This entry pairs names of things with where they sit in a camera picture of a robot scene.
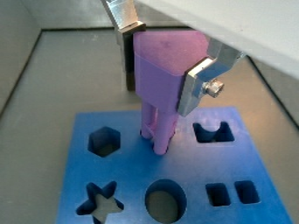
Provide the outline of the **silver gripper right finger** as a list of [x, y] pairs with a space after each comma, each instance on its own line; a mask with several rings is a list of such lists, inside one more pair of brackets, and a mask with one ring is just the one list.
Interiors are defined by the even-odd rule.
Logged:
[[216, 78], [246, 56], [240, 50], [226, 45], [215, 38], [210, 40], [207, 54], [208, 56], [186, 71], [182, 97], [178, 106], [178, 113], [182, 116], [187, 116], [194, 111], [204, 95], [210, 95], [212, 98], [219, 96], [224, 84]]

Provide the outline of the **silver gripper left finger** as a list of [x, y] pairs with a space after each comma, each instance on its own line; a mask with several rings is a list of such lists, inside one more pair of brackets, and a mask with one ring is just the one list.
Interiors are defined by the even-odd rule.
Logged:
[[134, 35], [136, 32], [146, 31], [146, 23], [138, 18], [134, 0], [100, 1], [115, 27], [126, 74], [126, 88], [128, 91], [134, 91], [136, 89]]

